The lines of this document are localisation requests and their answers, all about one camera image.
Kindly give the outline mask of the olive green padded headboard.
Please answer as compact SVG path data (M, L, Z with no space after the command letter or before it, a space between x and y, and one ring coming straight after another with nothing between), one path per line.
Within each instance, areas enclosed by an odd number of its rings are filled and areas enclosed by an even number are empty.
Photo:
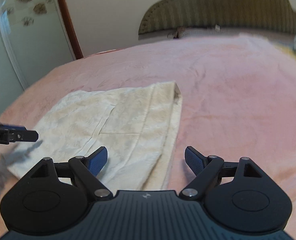
M138 33L216 25L295 34L296 12L289 0L161 0L147 10Z

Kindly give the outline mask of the brown wooden door frame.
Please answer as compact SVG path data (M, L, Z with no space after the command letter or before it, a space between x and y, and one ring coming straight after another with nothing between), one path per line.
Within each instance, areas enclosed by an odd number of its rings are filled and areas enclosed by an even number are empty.
M63 19L63 24L66 29L66 33L68 35L69 43L70 43L72 50L73 50L73 54L77 60L82 59L83 53L82 53L81 47L79 45L79 42L78 42L78 39L77 39L77 36L75 33L75 29L74 29L74 26L72 23L72 19L70 17L70 13L68 10L66 0L57 0L57 1L59 4L61 16Z

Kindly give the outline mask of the white wardrobe sliding doors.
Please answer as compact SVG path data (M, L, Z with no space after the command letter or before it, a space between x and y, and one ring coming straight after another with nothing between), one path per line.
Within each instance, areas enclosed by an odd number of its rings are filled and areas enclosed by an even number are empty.
M36 81L75 59L58 0L0 0L0 115Z

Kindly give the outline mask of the yellow blanket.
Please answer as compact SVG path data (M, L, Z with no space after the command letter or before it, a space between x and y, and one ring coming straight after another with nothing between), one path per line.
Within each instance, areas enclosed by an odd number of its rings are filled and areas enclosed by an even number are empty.
M278 43L275 43L274 47L296 60L296 52L292 48Z

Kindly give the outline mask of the pink bed blanket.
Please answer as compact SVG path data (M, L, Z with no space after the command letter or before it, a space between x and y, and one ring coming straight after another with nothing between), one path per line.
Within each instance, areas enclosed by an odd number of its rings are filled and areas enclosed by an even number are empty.
M291 198L296 239L296 59L251 36L191 37L94 54L52 70L0 116L34 127L76 90L103 91L175 81L183 96L168 187L192 179L191 145L226 161L250 157Z

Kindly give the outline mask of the cream white pants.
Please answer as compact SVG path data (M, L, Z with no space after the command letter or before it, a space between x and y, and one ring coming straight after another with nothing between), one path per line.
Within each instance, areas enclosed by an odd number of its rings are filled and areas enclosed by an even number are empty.
M6 158L8 170L22 178L44 157L66 162L104 146L108 161L99 179L111 191L164 190L182 102L175 82L72 92L37 123L38 141L20 143Z

